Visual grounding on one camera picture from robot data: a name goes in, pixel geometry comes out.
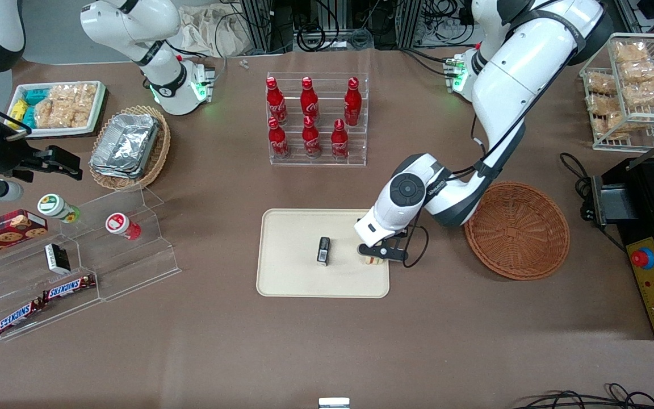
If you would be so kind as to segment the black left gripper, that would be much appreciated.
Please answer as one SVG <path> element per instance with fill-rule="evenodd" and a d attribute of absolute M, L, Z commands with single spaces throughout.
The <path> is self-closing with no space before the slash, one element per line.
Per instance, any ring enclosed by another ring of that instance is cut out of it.
<path fill-rule="evenodd" d="M 358 253 L 366 258 L 385 259 L 389 261 L 404 262 L 409 254 L 405 250 L 403 241 L 407 239 L 408 230 L 403 229 L 396 235 L 386 237 L 374 246 L 358 245 Z"/>

